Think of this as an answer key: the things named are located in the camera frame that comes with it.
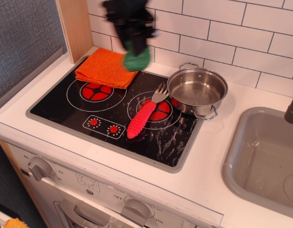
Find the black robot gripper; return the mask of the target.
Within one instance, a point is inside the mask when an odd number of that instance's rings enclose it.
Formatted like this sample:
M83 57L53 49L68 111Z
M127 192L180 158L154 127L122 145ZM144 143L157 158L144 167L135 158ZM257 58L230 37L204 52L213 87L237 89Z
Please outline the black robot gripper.
M114 24L116 33L126 51L140 55L147 47L147 38L157 36L149 23L154 17L146 10L146 0L107 0L103 6L107 10L108 21Z

